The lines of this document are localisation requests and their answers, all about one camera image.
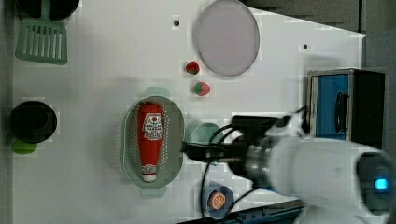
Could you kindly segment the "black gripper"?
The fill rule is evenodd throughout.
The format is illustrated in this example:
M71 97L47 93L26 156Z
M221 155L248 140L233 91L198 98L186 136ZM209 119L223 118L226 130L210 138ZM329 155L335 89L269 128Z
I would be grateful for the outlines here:
M220 131L230 130L240 132L241 135L231 143L225 143L225 135L218 142L214 142L214 136L209 138L207 144L186 143L181 145L181 151L188 158L195 161L210 163L216 162L242 162L248 157L250 150L261 150L270 147L274 140L269 134L273 127L285 127L291 119L290 115L281 118L236 115L232 122L213 133L218 135Z

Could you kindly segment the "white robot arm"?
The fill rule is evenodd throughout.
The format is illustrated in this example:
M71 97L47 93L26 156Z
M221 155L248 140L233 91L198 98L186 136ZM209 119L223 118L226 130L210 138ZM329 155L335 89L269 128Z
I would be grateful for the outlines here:
M188 158L226 163L254 189L305 204L296 224L386 224L395 210L395 160L351 141L305 134L298 113L283 118L234 116L230 143L183 143Z

